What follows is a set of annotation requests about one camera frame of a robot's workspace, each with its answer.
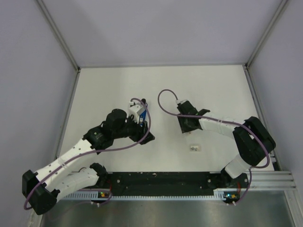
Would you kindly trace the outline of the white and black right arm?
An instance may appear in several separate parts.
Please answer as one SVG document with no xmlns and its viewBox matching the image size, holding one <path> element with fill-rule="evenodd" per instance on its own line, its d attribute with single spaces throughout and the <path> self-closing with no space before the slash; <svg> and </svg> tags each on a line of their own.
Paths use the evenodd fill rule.
<svg viewBox="0 0 303 227">
<path fill-rule="evenodd" d="M 219 176 L 211 177 L 208 182 L 215 188 L 221 185 L 232 187 L 238 177 L 251 168 L 263 167 L 270 162 L 269 153 L 276 143 L 259 118 L 251 116 L 241 122 L 228 117 L 219 117 L 210 110 L 197 110 L 188 100 L 178 101 L 178 122 L 185 136 L 188 149 L 199 152 L 204 149 L 202 135 L 206 131 L 220 134 L 235 141 L 237 155 L 220 171 Z"/>
</svg>

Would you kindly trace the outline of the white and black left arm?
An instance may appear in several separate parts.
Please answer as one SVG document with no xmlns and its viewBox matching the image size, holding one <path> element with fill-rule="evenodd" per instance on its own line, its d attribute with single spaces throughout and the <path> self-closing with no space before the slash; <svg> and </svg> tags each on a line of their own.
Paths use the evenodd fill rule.
<svg viewBox="0 0 303 227">
<path fill-rule="evenodd" d="M 100 153 L 126 150 L 155 139 L 150 132 L 151 117 L 140 121 L 140 115 L 114 109 L 65 154 L 35 172 L 26 171 L 22 176 L 24 209 L 42 215 L 71 193 L 105 186 L 107 172 L 95 162 Z"/>
</svg>

